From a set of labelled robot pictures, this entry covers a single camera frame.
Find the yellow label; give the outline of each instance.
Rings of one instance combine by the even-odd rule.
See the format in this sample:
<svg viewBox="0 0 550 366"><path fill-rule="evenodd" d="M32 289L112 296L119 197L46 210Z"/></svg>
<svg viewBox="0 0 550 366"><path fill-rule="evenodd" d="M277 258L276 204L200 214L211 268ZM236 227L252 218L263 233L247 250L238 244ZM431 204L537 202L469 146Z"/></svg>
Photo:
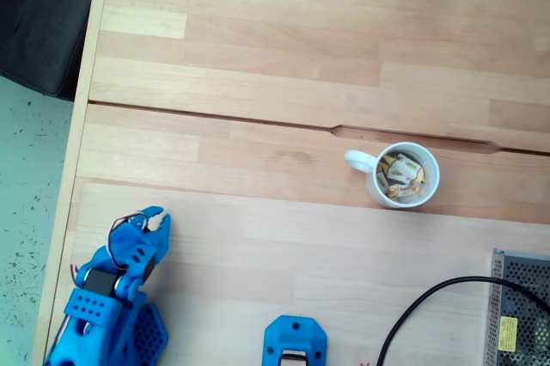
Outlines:
<svg viewBox="0 0 550 366"><path fill-rule="evenodd" d="M516 351L517 319L515 317L500 318L500 333L498 334L498 349L500 351Z"/></svg>

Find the white mug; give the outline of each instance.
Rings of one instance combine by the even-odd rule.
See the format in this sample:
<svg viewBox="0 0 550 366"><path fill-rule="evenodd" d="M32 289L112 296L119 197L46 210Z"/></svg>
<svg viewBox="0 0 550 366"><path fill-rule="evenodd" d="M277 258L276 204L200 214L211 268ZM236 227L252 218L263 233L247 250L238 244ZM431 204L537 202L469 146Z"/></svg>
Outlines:
<svg viewBox="0 0 550 366"><path fill-rule="evenodd" d="M382 192L376 182L376 166L389 152L398 152L403 153L405 156L410 156L411 160L418 162L424 168L426 182L422 185L419 194L410 197L401 197L398 202ZM439 165L436 158L430 151L416 143L404 142L390 145L378 157L371 156L363 151L346 151L345 162L367 174L367 188L376 202L393 209L406 209L424 204L434 195L439 186Z"/></svg>

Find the black chair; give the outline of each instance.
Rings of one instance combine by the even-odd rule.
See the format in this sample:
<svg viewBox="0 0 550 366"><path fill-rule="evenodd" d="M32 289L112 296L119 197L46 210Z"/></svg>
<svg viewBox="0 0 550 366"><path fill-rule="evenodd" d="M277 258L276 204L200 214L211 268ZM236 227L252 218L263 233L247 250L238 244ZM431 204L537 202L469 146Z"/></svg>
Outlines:
<svg viewBox="0 0 550 366"><path fill-rule="evenodd" d="M0 75L74 99L91 0L0 0Z"/></svg>

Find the black cable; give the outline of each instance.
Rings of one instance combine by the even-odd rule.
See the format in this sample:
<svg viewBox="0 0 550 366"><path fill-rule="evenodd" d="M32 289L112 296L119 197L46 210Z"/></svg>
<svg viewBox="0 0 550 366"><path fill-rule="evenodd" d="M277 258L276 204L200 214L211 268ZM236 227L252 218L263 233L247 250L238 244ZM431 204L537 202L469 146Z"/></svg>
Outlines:
<svg viewBox="0 0 550 366"><path fill-rule="evenodd" d="M376 362L376 366L383 366L384 359L386 358L386 354L388 353L389 345L392 343L392 340L395 337L395 334L399 330L401 326L403 326L403 323L405 323L405 320L409 315L414 311L415 308L420 306L420 304L426 300L428 297L433 295L436 291L441 290L447 286L450 286L452 284L458 284L458 283L469 283L469 282L480 282L480 283L493 283L493 284L500 284L502 286L509 287L510 289L514 291L518 291L531 299L534 303L536 303L540 308L545 310L550 315L550 306L544 302L540 297L538 297L535 293L533 293L531 290L528 290L527 288L521 286L520 284L513 283L509 280L504 280L502 278L488 278L485 276L466 276L463 278L451 278L450 280L447 280L445 282L442 282L440 284L437 284L433 286L431 289L426 291L421 297L416 299L416 301L409 306L409 308L405 311L404 314L401 315L399 320L395 323L395 326L392 327L392 330L389 332L389 335L386 337L386 340L384 340L384 344L382 345L382 349L380 350L380 356L378 356L378 361Z"/></svg>

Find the gray floor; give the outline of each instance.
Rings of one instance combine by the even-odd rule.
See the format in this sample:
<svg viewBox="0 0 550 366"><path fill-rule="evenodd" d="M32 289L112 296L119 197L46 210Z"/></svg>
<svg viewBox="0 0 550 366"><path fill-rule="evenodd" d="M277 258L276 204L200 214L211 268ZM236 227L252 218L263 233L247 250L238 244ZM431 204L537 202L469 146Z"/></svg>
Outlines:
<svg viewBox="0 0 550 366"><path fill-rule="evenodd" d="M72 103L0 77L0 364L27 364Z"/></svg>

